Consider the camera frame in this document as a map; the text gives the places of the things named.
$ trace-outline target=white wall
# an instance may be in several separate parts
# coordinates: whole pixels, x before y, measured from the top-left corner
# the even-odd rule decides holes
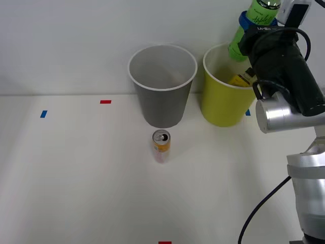
[[[208,48],[233,37],[250,2],[2,0],[0,94],[133,93],[126,65],[135,51],[174,43],[201,60]],[[309,64],[318,80],[325,56],[322,11],[314,4],[303,26],[313,42]]]

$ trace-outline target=yellow paper cup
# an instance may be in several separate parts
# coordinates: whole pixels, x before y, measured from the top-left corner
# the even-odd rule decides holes
[[[225,83],[250,67],[248,60],[232,61],[227,48],[227,44],[215,46],[203,58],[205,86],[201,111],[208,122],[220,127],[237,124],[255,99],[251,87]]]

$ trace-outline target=green bottle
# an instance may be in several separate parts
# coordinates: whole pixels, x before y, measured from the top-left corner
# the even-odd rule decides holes
[[[272,23],[276,14],[279,11],[281,0],[253,0],[249,7],[246,17],[255,24],[269,25]],[[238,62],[245,61],[247,56],[243,56],[239,50],[238,43],[241,41],[244,35],[244,29],[239,26],[233,41],[230,43],[228,51],[229,56]]]

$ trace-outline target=cup rim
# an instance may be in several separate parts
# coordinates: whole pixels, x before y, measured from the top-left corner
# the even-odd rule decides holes
[[[133,78],[133,76],[131,75],[131,72],[130,72],[130,64],[133,60],[133,58],[140,52],[146,50],[146,49],[149,49],[149,48],[152,48],[152,47],[157,47],[157,46],[169,46],[169,47],[174,47],[174,48],[178,48],[182,51],[185,51],[187,54],[189,54],[189,56],[193,59],[194,63],[195,63],[195,71],[193,73],[193,75],[191,76],[191,78],[186,81],[185,83],[179,85],[179,86],[176,86],[176,87],[172,87],[172,88],[166,88],[166,89],[158,89],[158,88],[152,88],[152,87],[148,87],[148,86],[145,86],[139,82],[137,82],[135,80],[135,78]],[[193,54],[191,54],[188,50],[186,50],[185,48],[182,48],[180,46],[177,46],[177,45],[172,45],[172,44],[158,44],[158,45],[151,45],[151,46],[148,46],[148,47],[145,47],[145,48],[142,48],[140,49],[139,51],[137,51],[135,54],[132,55],[132,57],[130,58],[130,60],[128,61],[128,64],[127,64],[127,72],[128,72],[128,75],[129,77],[131,78],[131,80],[137,84],[138,86],[142,87],[142,88],[145,88],[145,89],[148,89],[148,90],[154,90],[154,91],[158,91],[158,92],[167,92],[167,91],[170,91],[170,90],[176,90],[176,89],[179,89],[179,88],[182,88],[183,86],[186,86],[187,84],[189,84],[191,81],[193,81],[195,75],[197,74],[197,71],[198,71],[198,62],[196,60],[196,58],[193,56]]]
[[[218,45],[215,45],[213,47],[211,47],[205,54],[204,54],[204,57],[203,57],[203,66],[204,66],[204,70],[208,73],[208,75],[214,79],[215,81],[217,81],[218,83],[222,84],[222,85],[225,85],[225,86],[228,86],[230,88],[234,88],[234,89],[239,89],[239,90],[253,90],[253,87],[240,87],[240,86],[235,86],[235,85],[229,85],[225,82],[222,82],[221,80],[218,80],[217,78],[215,78],[208,70],[207,66],[206,66],[206,57],[207,55],[215,48],[217,47],[221,47],[221,46],[224,46],[224,45],[228,45],[228,43],[221,43],[221,44],[218,44]]]

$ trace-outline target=silver cylinder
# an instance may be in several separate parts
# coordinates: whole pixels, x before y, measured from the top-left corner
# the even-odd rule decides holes
[[[302,231],[325,240],[325,139],[316,139],[303,154],[287,156]]]
[[[256,117],[258,126],[264,133],[325,124],[325,113],[305,117],[296,112],[279,92],[271,98],[257,101]]]

